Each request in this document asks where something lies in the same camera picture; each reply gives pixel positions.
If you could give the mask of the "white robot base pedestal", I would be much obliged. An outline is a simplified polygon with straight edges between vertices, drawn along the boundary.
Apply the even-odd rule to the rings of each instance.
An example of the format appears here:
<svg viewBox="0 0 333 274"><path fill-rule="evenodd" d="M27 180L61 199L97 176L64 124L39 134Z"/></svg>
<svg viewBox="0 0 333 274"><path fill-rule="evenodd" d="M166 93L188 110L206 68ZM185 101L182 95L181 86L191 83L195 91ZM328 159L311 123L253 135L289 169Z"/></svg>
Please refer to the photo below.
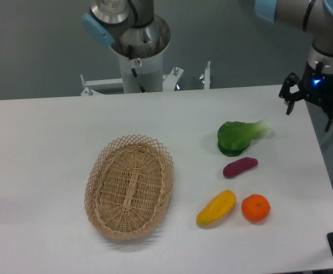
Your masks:
<svg viewBox="0 0 333 274"><path fill-rule="evenodd" d="M131 72L134 76L139 75L140 80L146 87L156 85L162 87L163 76L163 54L157 54L149 58L134 58L129 59L123 55L118 54L119 67L121 77L128 79Z"/></svg>

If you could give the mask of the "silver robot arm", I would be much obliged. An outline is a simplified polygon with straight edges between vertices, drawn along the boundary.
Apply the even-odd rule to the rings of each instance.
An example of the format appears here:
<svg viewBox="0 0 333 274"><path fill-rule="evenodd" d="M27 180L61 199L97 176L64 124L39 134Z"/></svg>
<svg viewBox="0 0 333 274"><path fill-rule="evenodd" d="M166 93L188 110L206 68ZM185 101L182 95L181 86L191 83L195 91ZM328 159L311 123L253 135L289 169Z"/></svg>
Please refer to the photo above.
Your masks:
<svg viewBox="0 0 333 274"><path fill-rule="evenodd" d="M333 123L333 1L256 1L255 12L313 35L303 76L290 74L279 96L287 112L305 100L319 106ZM124 92L162 89L162 53L171 33L155 14L153 1L92 1L82 24L89 36L118 54Z"/></svg>

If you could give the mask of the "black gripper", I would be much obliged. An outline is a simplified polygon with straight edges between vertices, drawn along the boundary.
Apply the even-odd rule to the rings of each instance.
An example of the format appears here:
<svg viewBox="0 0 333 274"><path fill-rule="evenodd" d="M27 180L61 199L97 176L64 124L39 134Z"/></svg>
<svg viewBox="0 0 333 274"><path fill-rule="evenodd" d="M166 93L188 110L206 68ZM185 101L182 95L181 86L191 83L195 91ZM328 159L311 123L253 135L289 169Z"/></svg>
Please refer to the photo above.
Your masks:
<svg viewBox="0 0 333 274"><path fill-rule="evenodd" d="M290 90L294 86L298 87L298 91L292 93ZM285 78L279 97L287 105L286 115L290 115L295 103L303 99L321 106L328 117L324 131L329 131L333 124L333 74L324 73L323 68L317 72L307 63L301 80L295 73Z"/></svg>

